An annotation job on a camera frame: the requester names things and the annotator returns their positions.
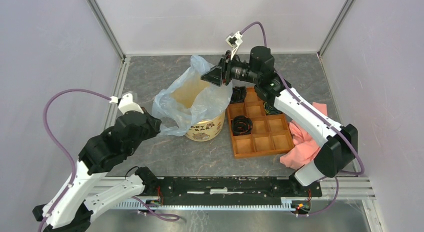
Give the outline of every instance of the black ring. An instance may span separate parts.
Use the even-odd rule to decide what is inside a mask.
[[[250,118],[245,117],[244,115],[240,115],[235,117],[232,120],[232,134],[236,135],[245,135],[250,134],[253,129],[253,123]]]
[[[263,104],[263,108],[265,109],[265,113],[267,115],[275,115],[275,114],[281,114],[282,112],[280,110],[278,110],[277,108],[275,108],[273,105],[265,102]]]
[[[245,101],[245,97],[248,94],[246,87],[233,87],[231,100],[229,103],[242,103]]]

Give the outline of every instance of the white wall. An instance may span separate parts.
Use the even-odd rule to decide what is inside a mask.
[[[0,230],[36,231],[35,205],[70,174],[47,136],[47,100],[69,88],[111,94],[120,60],[86,0],[0,0]],[[74,158],[101,131],[108,102],[66,94],[48,112]]]
[[[388,231],[422,231],[424,0],[356,0],[324,68]]]
[[[345,0],[97,0],[127,54],[222,54],[224,39],[254,21],[273,52],[318,51]],[[259,27],[240,52],[261,45]]]

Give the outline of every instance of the marble-pattern surface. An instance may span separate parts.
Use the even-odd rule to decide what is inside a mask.
[[[220,55],[204,55],[216,64]],[[240,55],[248,60],[248,55]],[[190,56],[132,57],[124,92],[138,94],[138,103],[151,112],[153,99],[190,66]],[[338,120],[336,107],[315,54],[277,54],[275,68],[308,101],[326,103],[328,115]],[[133,166],[148,166],[157,176],[288,176],[293,170],[280,163],[281,155],[235,159],[227,118],[220,134],[207,142],[185,136],[159,136],[144,141],[133,156],[108,175],[125,175]]]

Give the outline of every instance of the connector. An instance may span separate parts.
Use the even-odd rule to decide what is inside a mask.
[[[240,32],[236,32],[235,34],[230,34],[227,38],[226,38],[226,42],[228,43],[228,45],[231,48],[236,48],[238,46],[240,46],[243,43],[242,40],[243,35],[240,34]]]
[[[111,96],[109,103],[116,103],[116,104],[118,104],[118,97]]]

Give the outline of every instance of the bucket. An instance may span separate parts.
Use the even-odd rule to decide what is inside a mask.
[[[222,130],[225,110],[212,120],[203,120],[193,125],[185,136],[191,140],[205,142],[215,138]]]

